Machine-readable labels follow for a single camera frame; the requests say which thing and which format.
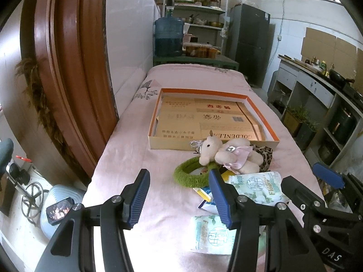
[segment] plastic stool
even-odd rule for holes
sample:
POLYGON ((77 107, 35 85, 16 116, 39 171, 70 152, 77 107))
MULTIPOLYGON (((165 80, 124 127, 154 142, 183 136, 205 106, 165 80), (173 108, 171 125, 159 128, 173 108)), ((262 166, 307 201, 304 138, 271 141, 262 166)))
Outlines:
POLYGON ((63 185, 55 185, 49 190, 48 196, 43 204, 43 208, 40 214, 40 228, 48 239, 52 238, 59 224, 52 226, 48 223, 46 212, 47 207, 55 204, 56 202, 62 201, 67 197, 71 197, 74 200, 74 203, 81 203, 85 193, 86 192, 84 190, 71 188, 63 185))

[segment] bed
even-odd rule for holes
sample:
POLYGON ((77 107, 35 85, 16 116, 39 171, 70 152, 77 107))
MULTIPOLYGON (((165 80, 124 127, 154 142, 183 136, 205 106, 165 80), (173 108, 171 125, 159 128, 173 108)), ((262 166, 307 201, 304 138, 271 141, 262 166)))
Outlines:
MULTIPOLYGON (((154 150, 148 144, 148 130, 160 88, 214 90, 250 97, 276 132, 280 143, 273 152, 270 170, 282 177, 294 176, 322 197, 310 166, 277 115, 252 91, 243 75, 195 64, 165 64, 152 68, 120 120, 100 158, 83 204, 102 204, 120 194, 132 183, 141 168, 148 169, 151 183, 139 223, 125 231, 135 272, 159 270, 173 272, 226 271, 229 256, 191 253, 186 248, 186 232, 192 216, 208 215, 197 207, 200 196, 179 186, 173 171, 183 161, 194 157, 193 151, 154 150)), ((302 222, 302 212, 290 204, 302 222)), ((95 262, 104 271, 99 230, 95 230, 95 262)), ((264 270, 264 256, 258 259, 257 271, 264 270)))

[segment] plush toy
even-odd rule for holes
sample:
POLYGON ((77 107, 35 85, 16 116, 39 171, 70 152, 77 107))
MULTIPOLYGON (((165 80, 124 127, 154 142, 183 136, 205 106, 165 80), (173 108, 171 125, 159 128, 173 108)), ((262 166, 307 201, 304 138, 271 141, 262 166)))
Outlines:
POLYGON ((235 174, 253 174, 260 171, 264 159, 253 151, 249 140, 235 138, 223 144, 211 131, 201 146, 199 163, 206 166, 212 161, 224 165, 235 174))

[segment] wooden door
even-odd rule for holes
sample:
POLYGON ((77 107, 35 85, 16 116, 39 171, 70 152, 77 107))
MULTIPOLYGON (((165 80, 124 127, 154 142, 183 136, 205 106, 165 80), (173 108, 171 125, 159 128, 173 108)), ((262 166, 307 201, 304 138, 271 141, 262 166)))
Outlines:
POLYGON ((105 0, 37 0, 39 75, 54 118, 89 177, 117 123, 107 68, 105 0))

